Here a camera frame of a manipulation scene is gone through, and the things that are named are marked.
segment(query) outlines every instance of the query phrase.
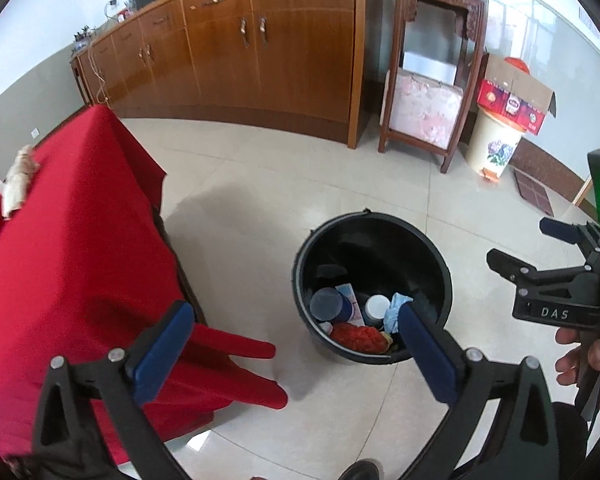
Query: tile floor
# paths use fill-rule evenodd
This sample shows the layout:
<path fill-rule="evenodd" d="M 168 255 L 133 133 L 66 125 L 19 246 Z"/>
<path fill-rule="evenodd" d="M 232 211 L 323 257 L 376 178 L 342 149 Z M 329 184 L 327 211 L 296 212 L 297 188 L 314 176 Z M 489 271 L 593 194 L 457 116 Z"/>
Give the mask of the tile floor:
<path fill-rule="evenodd" d="M 280 411 L 234 404 L 189 447 L 191 435 L 171 442 L 193 478 L 334 480 L 356 459 L 373 458 L 394 480 L 442 420 L 445 409 L 413 362 L 332 362 L 296 312 L 290 277 L 302 241 L 322 222 L 365 207 L 405 219 L 437 245 L 454 284 L 447 328 L 462 346 L 509 362 L 534 354 L 554 400 L 573 400 L 573 387 L 555 383 L 554 362 L 566 351 L 555 330 L 514 320 L 513 286 L 485 263 L 494 247 L 539 268 L 582 262 L 577 248 L 540 234 L 542 213 L 519 197 L 512 172 L 493 185 L 461 153 L 446 175 L 433 156 L 396 143 L 381 155 L 377 118 L 356 150 L 233 124 L 124 123 L 168 173 L 162 216 L 209 324 L 276 344 L 272 362 L 245 366 L 277 380 L 290 398 Z M 549 194 L 558 219 L 587 219 Z M 466 458 L 479 450 L 495 407 Z"/>

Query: rolled beige cloth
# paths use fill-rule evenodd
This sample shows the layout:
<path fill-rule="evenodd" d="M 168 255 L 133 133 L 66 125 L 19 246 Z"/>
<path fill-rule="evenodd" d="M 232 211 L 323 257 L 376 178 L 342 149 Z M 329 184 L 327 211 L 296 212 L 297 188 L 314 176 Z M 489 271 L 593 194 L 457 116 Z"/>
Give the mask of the rolled beige cloth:
<path fill-rule="evenodd" d="M 31 157 L 31 146 L 18 151 L 16 160 L 7 172 L 2 195 L 2 216 L 9 219 L 25 203 L 29 183 L 40 165 Z"/>

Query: hand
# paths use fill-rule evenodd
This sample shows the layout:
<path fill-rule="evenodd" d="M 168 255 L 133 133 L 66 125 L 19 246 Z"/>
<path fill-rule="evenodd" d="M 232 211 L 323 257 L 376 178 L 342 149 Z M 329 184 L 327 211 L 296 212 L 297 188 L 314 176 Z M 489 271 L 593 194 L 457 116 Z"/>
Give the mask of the hand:
<path fill-rule="evenodd" d="M 555 341 L 561 345 L 579 343 L 579 334 L 577 330 L 571 328 L 559 328 L 555 333 Z M 589 366 L 600 372 L 600 339 L 595 341 L 589 349 Z M 555 362 L 555 371 L 558 372 L 558 384 L 569 386 L 575 384 L 578 380 L 578 370 L 580 368 L 580 347 L 567 352 Z"/>

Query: trash can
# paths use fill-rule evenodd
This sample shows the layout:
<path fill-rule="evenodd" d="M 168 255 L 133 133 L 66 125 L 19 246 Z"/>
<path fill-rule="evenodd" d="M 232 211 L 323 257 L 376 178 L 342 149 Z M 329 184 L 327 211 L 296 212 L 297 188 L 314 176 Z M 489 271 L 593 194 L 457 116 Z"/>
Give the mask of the trash can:
<path fill-rule="evenodd" d="M 478 106 L 478 118 L 464 160 L 476 173 L 499 178 L 524 132 L 516 123 Z"/>
<path fill-rule="evenodd" d="M 411 224 L 369 210 L 333 218 L 312 231 L 294 262 L 292 286 L 298 313 L 321 345 L 346 360 L 364 364 L 391 364 L 410 359 L 401 341 L 391 354 L 365 354 L 332 340 L 309 312 L 309 302 L 324 286 L 318 266 L 346 269 L 362 309 L 369 297 L 395 292 L 426 300 L 430 314 L 444 326 L 451 311 L 451 274 L 433 243 Z"/>

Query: red cardboard box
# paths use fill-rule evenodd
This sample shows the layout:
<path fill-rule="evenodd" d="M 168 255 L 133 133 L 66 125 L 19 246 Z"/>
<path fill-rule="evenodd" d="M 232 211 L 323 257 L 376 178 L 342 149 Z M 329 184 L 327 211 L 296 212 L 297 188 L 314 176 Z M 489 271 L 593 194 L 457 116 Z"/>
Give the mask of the red cardboard box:
<path fill-rule="evenodd" d="M 484 78 L 478 85 L 477 102 L 537 135 L 547 113 L 555 117 L 555 93 L 537 79 L 501 57 L 482 57 Z"/>

